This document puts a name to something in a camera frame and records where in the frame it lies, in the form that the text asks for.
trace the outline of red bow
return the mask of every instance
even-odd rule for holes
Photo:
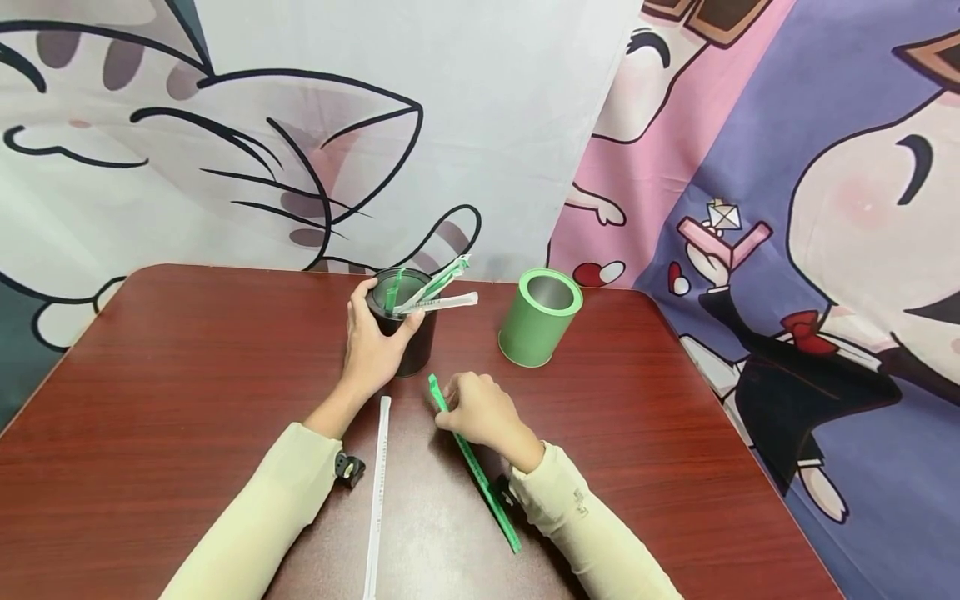
[[[783,328],[793,334],[793,343],[807,354],[833,354],[837,346],[820,337],[820,320],[815,310],[802,310],[780,320]]]

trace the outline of black clip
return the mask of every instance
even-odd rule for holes
[[[355,456],[350,456],[345,452],[337,453],[337,463],[335,466],[337,479],[341,480],[351,490],[356,487],[360,477],[363,476],[367,466],[364,462]]]
[[[490,493],[503,508],[513,508],[520,504],[514,493],[510,491],[510,477],[506,475],[500,475],[490,483]]]

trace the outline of cartoon cat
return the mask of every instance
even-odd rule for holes
[[[51,347],[148,265],[433,272],[479,234],[469,205],[414,248],[377,218],[420,133],[412,100],[294,69],[216,74],[162,0],[6,0],[0,16],[0,277],[48,302]]]

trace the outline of cartoon hat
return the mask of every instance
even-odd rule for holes
[[[747,31],[770,0],[646,0],[643,11],[680,21],[706,41],[727,48]]]
[[[943,89],[960,93],[960,30],[898,46],[893,52]]]

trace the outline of cat ear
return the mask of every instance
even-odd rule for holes
[[[59,24],[103,36],[138,38],[206,67],[200,26],[193,31],[167,0],[0,0],[0,29],[56,29]]]
[[[211,108],[240,106],[245,114],[207,116],[270,148],[282,166],[277,181],[307,191],[319,187],[334,201],[334,218],[383,189],[420,132],[419,104],[346,78],[284,70],[215,81],[198,100]]]

